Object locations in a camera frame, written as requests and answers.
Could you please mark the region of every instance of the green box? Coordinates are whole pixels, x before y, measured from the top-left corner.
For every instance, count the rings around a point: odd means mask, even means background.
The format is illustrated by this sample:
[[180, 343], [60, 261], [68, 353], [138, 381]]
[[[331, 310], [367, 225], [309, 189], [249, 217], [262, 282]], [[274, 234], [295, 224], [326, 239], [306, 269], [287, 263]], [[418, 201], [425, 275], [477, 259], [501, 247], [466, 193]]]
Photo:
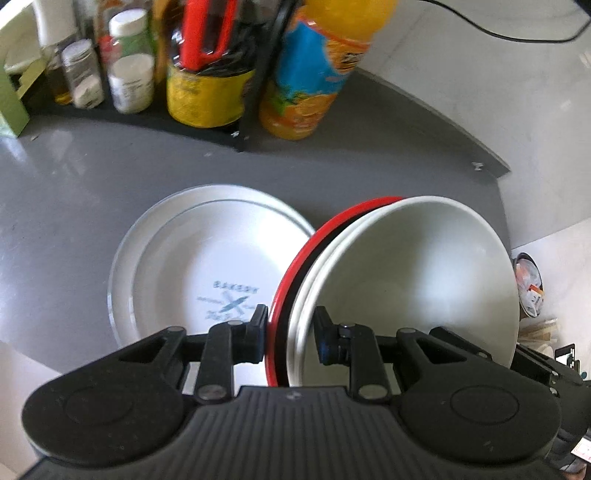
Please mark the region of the green box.
[[29, 114], [0, 62], [0, 135], [18, 137], [29, 121]]

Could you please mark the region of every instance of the red rim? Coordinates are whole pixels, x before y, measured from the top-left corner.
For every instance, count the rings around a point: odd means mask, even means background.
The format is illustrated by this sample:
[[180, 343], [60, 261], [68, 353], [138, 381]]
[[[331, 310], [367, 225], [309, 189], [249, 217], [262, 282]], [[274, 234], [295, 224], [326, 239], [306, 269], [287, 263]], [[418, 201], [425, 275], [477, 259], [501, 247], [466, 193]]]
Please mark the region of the red rim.
[[[294, 286], [293, 281], [302, 268], [302, 265], [309, 259], [314, 250], [335, 230], [339, 229], [344, 224], [347, 224], [351, 219], [364, 215], [372, 210], [390, 205], [391, 203], [402, 200], [403, 197], [380, 197], [377, 199], [367, 200], [359, 203], [340, 212], [338, 215], [332, 217], [326, 222], [318, 231], [306, 242], [300, 252], [296, 255], [291, 265], [283, 275], [275, 298], [271, 303], [271, 313], [269, 314], [269, 324], [267, 325], [267, 345], [265, 348], [265, 372], [267, 373], [267, 383], [270, 387], [277, 387], [277, 371], [275, 366], [275, 341], [277, 338], [277, 327], [280, 321], [280, 314], [284, 306], [285, 298], [289, 289]], [[316, 252], [316, 256], [320, 255], [322, 249]]]

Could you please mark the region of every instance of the black shelf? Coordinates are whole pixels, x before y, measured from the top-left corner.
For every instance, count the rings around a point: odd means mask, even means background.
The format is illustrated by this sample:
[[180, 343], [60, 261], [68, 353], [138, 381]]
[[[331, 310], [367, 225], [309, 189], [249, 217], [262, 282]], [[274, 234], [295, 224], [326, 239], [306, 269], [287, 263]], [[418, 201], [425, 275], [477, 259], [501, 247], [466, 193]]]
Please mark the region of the black shelf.
[[103, 78], [105, 100], [92, 109], [79, 109], [73, 105], [58, 105], [53, 102], [53, 97], [44, 76], [41, 76], [31, 89], [29, 89], [23, 102], [30, 115], [47, 113], [134, 125], [136, 127], [151, 128], [185, 135], [186, 137], [198, 138], [242, 151], [246, 148], [250, 133], [253, 131], [256, 122], [258, 122], [258, 104], [261, 100], [267, 78], [272, 73], [281, 49], [283, 33], [297, 5], [298, 0], [282, 0], [274, 18], [269, 21], [267, 39], [262, 43], [260, 52], [258, 53], [251, 89], [245, 98], [244, 115], [229, 125], [217, 128], [194, 128], [177, 122], [168, 113], [164, 85], [157, 89], [154, 95], [154, 101], [143, 112], [127, 115], [119, 113], [113, 106], [109, 83], [106, 78]]

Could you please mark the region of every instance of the black cable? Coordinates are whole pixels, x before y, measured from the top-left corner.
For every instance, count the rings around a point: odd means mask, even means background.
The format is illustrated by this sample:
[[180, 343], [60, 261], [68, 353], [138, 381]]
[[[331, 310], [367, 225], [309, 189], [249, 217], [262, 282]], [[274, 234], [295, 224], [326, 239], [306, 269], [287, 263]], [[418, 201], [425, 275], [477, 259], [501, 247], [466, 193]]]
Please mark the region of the black cable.
[[501, 40], [514, 41], [514, 42], [518, 42], [518, 43], [569, 43], [569, 42], [572, 42], [572, 41], [576, 40], [577, 38], [579, 38], [589, 28], [589, 25], [591, 25], [591, 19], [589, 19], [589, 20], [587, 20], [585, 22], [585, 24], [583, 24], [583, 26], [581, 28], [579, 28], [579, 30], [577, 31], [577, 33], [575, 33], [572, 37], [569, 37], [569, 38], [559, 38], [558, 40], [542, 40], [542, 39], [539, 39], [539, 38], [515, 38], [515, 37], [507, 37], [506, 35], [501, 35], [500, 33], [495, 33], [493, 31], [487, 30], [484, 27], [481, 27], [476, 22], [474, 22], [474, 20], [471, 20], [466, 15], [461, 14], [455, 8], [452, 8], [449, 5], [446, 5], [444, 3], [441, 3], [438, 0], [420, 0], [420, 1], [421, 2], [427, 2], [427, 3], [433, 4], [433, 5], [437, 5], [438, 7], [444, 8], [445, 10], [448, 10], [451, 13], [456, 14], [463, 21], [468, 22], [474, 28], [480, 30], [481, 32], [483, 32], [483, 33], [485, 33], [487, 35], [490, 35], [491, 37], [500, 38]]

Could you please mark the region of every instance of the white bowl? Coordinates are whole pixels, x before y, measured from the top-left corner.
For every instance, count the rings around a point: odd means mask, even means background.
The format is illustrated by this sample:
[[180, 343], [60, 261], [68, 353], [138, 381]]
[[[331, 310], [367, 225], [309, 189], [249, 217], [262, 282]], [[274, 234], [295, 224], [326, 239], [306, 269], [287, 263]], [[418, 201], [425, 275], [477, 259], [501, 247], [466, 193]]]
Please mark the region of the white bowl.
[[318, 362], [308, 335], [317, 305], [335, 323], [367, 325], [376, 335], [447, 326], [506, 367], [515, 351], [519, 300], [505, 247], [480, 215], [446, 198], [383, 207], [315, 277], [298, 321], [294, 385], [348, 385], [346, 367]]
[[366, 215], [363, 215], [361, 218], [355, 220], [351, 225], [349, 225], [345, 230], [343, 230], [328, 246], [322, 251], [322, 253], [318, 256], [315, 260], [313, 265], [310, 267], [310, 270], [304, 277], [304, 281], [302, 282], [300, 289], [295, 296], [295, 300], [293, 303], [293, 308], [291, 309], [290, 313], [290, 321], [288, 325], [288, 332], [287, 332], [287, 342], [285, 344], [285, 355], [286, 355], [286, 364], [287, 364], [287, 379], [290, 385], [295, 386], [300, 385], [298, 383], [298, 373], [296, 373], [295, 367], [295, 357], [296, 357], [296, 339], [298, 335], [306, 335], [307, 328], [309, 325], [303, 325], [305, 322], [300, 322], [301, 312], [304, 308], [304, 304], [306, 302], [306, 298], [310, 293], [310, 289], [314, 284], [316, 277], [318, 276], [319, 271], [322, 268], [322, 265], [326, 263], [329, 259], [332, 252], [336, 249], [340, 243], [347, 238], [351, 233], [357, 230], [361, 225], [368, 221], [373, 215], [376, 215], [382, 208], [374, 210], [373, 212], [369, 212]]
[[[129, 302], [140, 337], [170, 325], [206, 333], [227, 320], [248, 322], [268, 304], [308, 234], [288, 216], [242, 200], [204, 203], [177, 215], [149, 241]], [[266, 385], [265, 367], [240, 364], [236, 388]]]

